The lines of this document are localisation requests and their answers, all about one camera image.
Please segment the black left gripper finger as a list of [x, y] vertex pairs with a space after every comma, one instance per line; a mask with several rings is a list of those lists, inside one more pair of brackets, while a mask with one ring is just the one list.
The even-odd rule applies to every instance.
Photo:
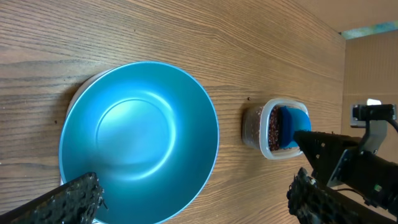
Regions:
[[104, 189], [88, 172], [1, 215], [1, 223], [92, 223], [104, 205]]

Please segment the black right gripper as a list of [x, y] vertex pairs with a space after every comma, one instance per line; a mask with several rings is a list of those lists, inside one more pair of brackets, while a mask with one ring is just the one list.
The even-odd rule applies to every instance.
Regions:
[[289, 213], [301, 224], [396, 224], [329, 187], [345, 184], [366, 205], [397, 216], [397, 164], [369, 151], [359, 151], [358, 138], [340, 134], [296, 131], [294, 141], [313, 167], [302, 167], [287, 192]]

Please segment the blue plastic measuring scoop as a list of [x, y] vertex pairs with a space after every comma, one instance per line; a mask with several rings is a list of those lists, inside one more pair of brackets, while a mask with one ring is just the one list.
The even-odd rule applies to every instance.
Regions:
[[283, 106], [280, 108], [282, 115], [280, 128], [280, 148], [287, 149], [297, 147], [294, 141], [296, 131], [311, 131], [312, 125], [308, 115], [297, 108]]

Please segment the blue metal bowl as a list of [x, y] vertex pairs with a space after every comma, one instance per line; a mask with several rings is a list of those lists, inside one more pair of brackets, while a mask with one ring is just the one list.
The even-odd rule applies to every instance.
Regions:
[[199, 81], [162, 62], [112, 68], [77, 99], [59, 143], [60, 175], [98, 176], [103, 223], [161, 223], [187, 208], [218, 155], [215, 107]]

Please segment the white kitchen scale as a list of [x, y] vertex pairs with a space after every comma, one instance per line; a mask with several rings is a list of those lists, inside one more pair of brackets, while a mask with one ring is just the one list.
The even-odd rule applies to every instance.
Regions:
[[[68, 115], [70, 113], [70, 110], [72, 109], [73, 105], [76, 103], [77, 99], [80, 97], [80, 95], [97, 79], [99, 79], [101, 76], [103, 76], [105, 73], [109, 72], [111, 69], [109, 70], [105, 70], [103, 72], [97, 73], [96, 75], [93, 75], [92, 77], [90, 77], [89, 79], [87, 79], [85, 82], [83, 82], [83, 84], [81, 84], [81, 86], [77, 89], [77, 91], [75, 92], [74, 96], [72, 97], [68, 108], [67, 108], [67, 112], [66, 112], [66, 116], [65, 116], [65, 121], [68, 118]], [[60, 175], [60, 186], [63, 185], [63, 179], [62, 176]], [[92, 224], [104, 224], [103, 222], [97, 220], [97, 219], [93, 219]]]

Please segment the clear plastic container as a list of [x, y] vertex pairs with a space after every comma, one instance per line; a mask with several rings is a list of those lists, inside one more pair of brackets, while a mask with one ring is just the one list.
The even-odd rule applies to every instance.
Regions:
[[297, 147], [285, 150], [280, 149], [277, 151], [271, 151], [269, 149], [269, 116], [273, 107], [275, 106], [297, 108], [304, 111], [309, 117], [307, 107], [299, 101], [286, 98], [271, 99], [264, 105], [252, 106], [244, 112], [242, 123], [242, 140], [245, 145], [260, 150], [263, 156], [267, 159], [279, 160], [297, 157], [302, 154], [302, 151], [298, 145]]

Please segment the red beans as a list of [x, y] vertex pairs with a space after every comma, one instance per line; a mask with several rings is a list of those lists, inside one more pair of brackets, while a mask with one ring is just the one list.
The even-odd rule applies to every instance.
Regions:
[[269, 116], [269, 127], [268, 127], [268, 145], [271, 151], [277, 151], [280, 148], [280, 128], [282, 115], [280, 112], [280, 106], [273, 107]]

